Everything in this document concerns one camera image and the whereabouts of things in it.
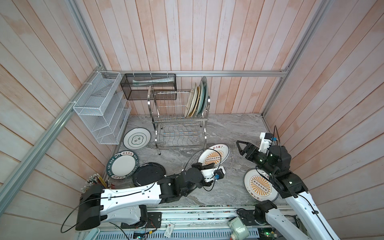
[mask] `white wire mesh basket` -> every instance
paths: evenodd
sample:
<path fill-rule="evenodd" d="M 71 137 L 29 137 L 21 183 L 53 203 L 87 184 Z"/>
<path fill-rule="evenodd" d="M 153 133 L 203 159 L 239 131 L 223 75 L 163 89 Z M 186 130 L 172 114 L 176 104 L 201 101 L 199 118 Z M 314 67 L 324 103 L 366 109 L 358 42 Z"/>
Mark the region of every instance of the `white wire mesh basket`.
<path fill-rule="evenodd" d="M 119 72 L 98 72 L 73 109 L 79 115 L 103 115 L 120 82 Z"/>
<path fill-rule="evenodd" d="M 114 94 L 120 73 L 99 72 L 73 107 L 99 144 L 119 144 L 131 112 L 124 93 Z"/>

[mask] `wire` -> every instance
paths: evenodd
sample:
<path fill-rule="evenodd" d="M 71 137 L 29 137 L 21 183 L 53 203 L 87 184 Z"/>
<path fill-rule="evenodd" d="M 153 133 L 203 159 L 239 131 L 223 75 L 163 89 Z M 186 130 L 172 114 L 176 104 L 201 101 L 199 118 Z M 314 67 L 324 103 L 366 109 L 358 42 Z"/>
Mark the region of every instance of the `wire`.
<path fill-rule="evenodd" d="M 122 231 L 122 233 L 124 233 L 124 235 L 127 237 L 127 239 L 129 239 L 129 237 L 125 234 L 125 232 L 121 229 L 121 227 L 117 226 L 113 222 L 109 222 L 109 223 L 111 223 L 111 224 L 115 225 L 116 227 L 118 227 Z"/>
<path fill-rule="evenodd" d="M 284 216 L 292 217 L 292 218 L 295 220 L 295 222 L 296 222 L 296 226 L 297 226 L 297 228 L 300 228 L 300 223 L 299 223 L 299 221 L 296 219 L 296 216 L 297 216 L 297 215 L 295 215 L 295 217 L 292 216 L 292 215 L 284 215 Z"/>
<path fill-rule="evenodd" d="M 237 215 L 239 215 L 239 216 L 240 216 L 240 214 L 239 214 L 239 211 L 240 211 L 240 210 L 247 211 L 247 209 L 237 209 L 237 210 L 236 210 L 236 213 L 237 213 Z"/>
<path fill-rule="evenodd" d="M 275 180 L 274 180 L 274 174 L 275 174 L 275 171 L 273 171 L 272 176 L 271 176 L 271 178 L 272 178 L 272 182 L 271 182 L 269 179 L 267 179 L 264 175 L 261 175 L 261 174 L 260 174 L 260 175 L 261 175 L 265 180 L 267 180 L 267 181 L 270 182 L 272 185 L 274 185 L 274 182 L 275 182 Z M 281 192 L 288 193 L 288 194 L 291 194 L 291 195 L 293 195 L 293 196 L 296 195 L 296 196 L 301 196 L 302 198 L 304 198 L 304 199 L 308 202 L 309 206 L 311 206 L 311 208 L 312 208 L 312 210 L 313 210 L 312 213 L 313 213 L 313 214 L 316 214 L 317 218 L 320 220 L 321 224 L 323 225 L 323 227 L 325 228 L 325 230 L 327 231 L 327 233 L 329 234 L 329 236 L 331 237 L 331 239 L 334 240 L 334 238 L 332 237 L 331 233 L 328 231 L 327 227 L 325 226 L 325 224 L 322 222 L 322 220 L 320 219 L 319 215 L 317 214 L 317 211 L 313 208 L 311 202 L 308 201 L 308 199 L 307 199 L 306 197 L 304 197 L 304 196 L 302 196 L 302 195 L 300 195 L 300 194 L 292 193 L 292 192 L 286 192 L 286 191 L 283 191 L 283 190 L 280 190 L 280 191 L 281 191 Z"/>
<path fill-rule="evenodd" d="M 276 125 L 273 127 L 273 138 L 272 138 L 272 140 L 275 138 L 275 130 L 276 130 L 276 134 L 277 134 L 277 139 L 279 140 L 280 157 L 281 157 L 281 142 L 280 142 L 280 136 L 279 136 L 279 132 L 277 131 L 277 126 Z"/>
<path fill-rule="evenodd" d="M 195 152 L 195 153 L 188 159 L 188 162 L 185 164 L 184 169 L 182 169 L 181 171 L 184 171 L 184 170 L 187 168 L 188 163 L 191 161 L 191 159 L 193 158 L 193 156 L 196 155 L 196 153 L 198 153 L 198 152 L 200 152 L 200 151 L 203 151 L 203 150 L 205 151 L 205 150 L 208 150 L 208 149 L 210 149 L 210 148 L 203 148 L 203 149 L 200 149 L 200 150 L 198 150 L 197 152 Z"/>
<path fill-rule="evenodd" d="M 152 184 L 152 186 L 148 189 L 145 189 L 144 191 L 148 191 L 149 189 L 151 189 L 154 185 L 155 185 L 156 182 L 154 182 Z M 130 196 L 130 195 L 133 195 L 133 194 L 137 194 L 137 193 L 141 193 L 140 192 L 134 192 L 134 193 L 131 193 L 131 194 L 127 194 L 127 195 L 123 195 L 123 196 L 113 196 L 111 198 L 118 198 L 118 197 L 126 197 L 126 196 Z M 86 201 L 83 201 L 82 203 L 80 203 L 77 207 L 75 207 L 69 214 L 68 216 L 66 217 L 66 219 L 64 220 L 63 224 L 61 225 L 61 228 L 60 228 L 60 232 L 61 233 L 66 233 L 68 232 L 69 230 L 71 230 L 72 228 L 74 228 L 78 223 L 76 223 L 75 225 L 73 225 L 70 229 L 67 229 L 63 232 L 63 226 L 65 224 L 65 222 L 67 221 L 67 219 L 69 218 L 69 216 L 78 208 L 80 207 L 81 205 L 85 204 L 86 202 L 90 202 L 90 201 L 94 201 L 94 200 L 100 200 L 100 199 L 107 199 L 108 197 L 98 197 L 98 198 L 95 198 L 95 199 L 89 199 L 89 200 L 86 200 Z"/>
<path fill-rule="evenodd" d="M 222 160 L 222 158 L 221 158 L 221 154 L 220 154 L 218 151 L 214 150 L 214 149 L 211 149 L 211 148 L 208 148 L 208 149 L 210 149 L 210 150 L 213 150 L 213 151 L 217 152 L 217 153 L 218 153 L 218 155 L 220 156 L 220 162 L 219 162 L 219 164 L 218 164 L 218 167 L 217 167 L 217 169 L 219 169 L 219 168 L 220 168 L 220 164 L 221 164 L 221 160 Z M 216 182 L 216 179 L 214 180 L 214 183 L 212 184 L 212 188 L 211 188 L 211 189 L 207 190 L 207 189 L 205 189 L 205 187 L 204 187 L 204 186 L 203 186 L 203 189 L 204 189 L 205 191 L 207 191 L 207 192 L 210 192 L 210 191 L 212 191 L 212 189 L 213 189 L 213 188 L 214 188 L 214 186 L 215 186 L 215 182 Z"/>

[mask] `marble floor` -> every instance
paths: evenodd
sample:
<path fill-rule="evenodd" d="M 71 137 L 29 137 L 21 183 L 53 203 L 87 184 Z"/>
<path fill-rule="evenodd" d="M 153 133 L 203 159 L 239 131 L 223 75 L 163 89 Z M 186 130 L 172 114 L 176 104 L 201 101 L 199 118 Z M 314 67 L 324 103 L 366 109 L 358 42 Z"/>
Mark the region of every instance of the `marble floor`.
<path fill-rule="evenodd" d="M 148 129 L 152 137 L 147 147 L 134 151 L 139 157 L 139 165 L 157 162 L 165 167 L 167 175 L 180 173 L 188 159 L 198 150 L 174 148 L 161 150 L 161 155 L 158 155 L 150 117 L 130 116 L 125 133 L 136 127 Z M 248 170 L 255 168 L 255 164 L 239 154 L 236 140 L 252 142 L 258 146 L 261 132 L 266 132 L 266 128 L 260 114 L 211 114 L 207 123 L 207 147 L 218 143 L 225 143 L 230 147 L 229 156 L 221 164 L 226 171 L 224 179 L 218 180 L 210 192 L 195 189 L 187 197 L 182 197 L 177 202 L 162 204 L 162 206 L 254 205 L 257 201 L 245 191 L 243 178 Z M 121 144 L 119 151 L 124 150 L 127 149 Z M 111 183 L 117 189 L 134 187 L 130 177 L 123 180 L 111 179 Z M 284 203 L 284 200 L 279 197 L 275 203 Z"/>

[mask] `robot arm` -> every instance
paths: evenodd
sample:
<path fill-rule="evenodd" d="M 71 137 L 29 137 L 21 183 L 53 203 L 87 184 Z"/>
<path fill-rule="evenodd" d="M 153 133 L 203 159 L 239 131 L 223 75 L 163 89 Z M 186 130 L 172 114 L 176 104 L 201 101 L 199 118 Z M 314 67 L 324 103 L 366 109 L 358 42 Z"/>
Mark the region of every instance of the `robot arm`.
<path fill-rule="evenodd" d="M 75 229 L 95 228 L 102 222 L 124 222 L 130 225 L 137 223 L 141 215 L 139 205 L 178 201 L 196 188 L 211 186 L 224 175 L 222 166 L 203 166 L 196 163 L 187 171 L 167 176 L 146 186 L 102 189 L 100 185 L 93 185 L 80 198 Z"/>
<path fill-rule="evenodd" d="M 284 146 L 271 145 L 274 137 L 270 133 L 260 135 L 260 148 L 249 142 L 237 141 L 240 154 L 259 169 L 270 175 L 273 187 L 295 210 L 303 221 L 309 235 L 315 240 L 339 240 L 336 233 L 316 207 L 308 188 L 302 179 L 292 173 L 290 168 L 291 155 Z M 255 220 L 259 223 L 268 222 L 286 239 L 309 239 L 302 231 L 289 222 L 271 201 L 263 201 L 256 205 Z"/>

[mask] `pink wooden wall panel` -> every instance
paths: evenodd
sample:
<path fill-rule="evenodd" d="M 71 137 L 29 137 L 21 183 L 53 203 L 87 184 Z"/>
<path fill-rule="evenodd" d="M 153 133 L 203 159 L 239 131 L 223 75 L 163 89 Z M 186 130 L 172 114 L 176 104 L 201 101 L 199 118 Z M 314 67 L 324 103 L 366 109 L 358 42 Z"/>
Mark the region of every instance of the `pink wooden wall panel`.
<path fill-rule="evenodd" d="M 65 1 L 0 1 L 0 29 L 2 185 L 97 63 Z M 72 238 L 61 223 L 110 154 L 73 116 L 1 216 L 2 238 Z M 68 220 L 65 228 L 76 214 Z"/>
<path fill-rule="evenodd" d="M 265 115 L 343 239 L 384 237 L 383 13 L 382 0 L 335 1 Z"/>
<path fill-rule="evenodd" d="M 108 70 L 279 70 L 317 0 L 77 0 Z M 177 79 L 190 89 L 199 78 Z M 278 78 L 208 78 L 211 113 L 261 113 Z M 131 101 L 147 114 L 146 101 Z"/>

